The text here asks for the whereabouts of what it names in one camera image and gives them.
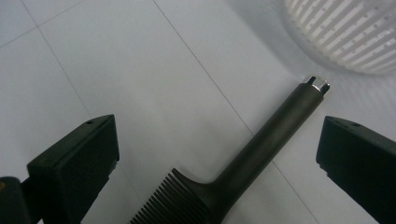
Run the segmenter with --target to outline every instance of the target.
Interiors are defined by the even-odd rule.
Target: metal tip
[[[307,84],[310,84],[311,86],[315,87],[315,89],[320,91],[323,96],[330,89],[330,84],[324,78],[311,76],[307,77],[305,80]]]

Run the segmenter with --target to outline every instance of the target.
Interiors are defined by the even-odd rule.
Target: black comb
[[[323,101],[329,88],[325,80],[317,77],[300,84],[215,181],[197,183],[173,169],[130,223],[221,223],[233,204]]]

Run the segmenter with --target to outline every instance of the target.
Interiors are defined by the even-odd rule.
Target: white plastic basket
[[[285,0],[303,34],[332,61],[365,74],[396,73],[396,0]]]

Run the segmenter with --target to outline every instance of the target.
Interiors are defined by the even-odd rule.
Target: white tile floor
[[[313,61],[276,0],[0,1],[0,176],[115,114],[120,164],[83,223],[126,223],[176,167],[209,181],[307,75],[326,101],[224,223],[375,223],[315,162],[324,116],[396,139],[396,77]]]

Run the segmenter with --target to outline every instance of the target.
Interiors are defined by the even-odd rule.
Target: comb teeth
[[[130,224],[205,223],[206,208],[177,177],[168,175]]]

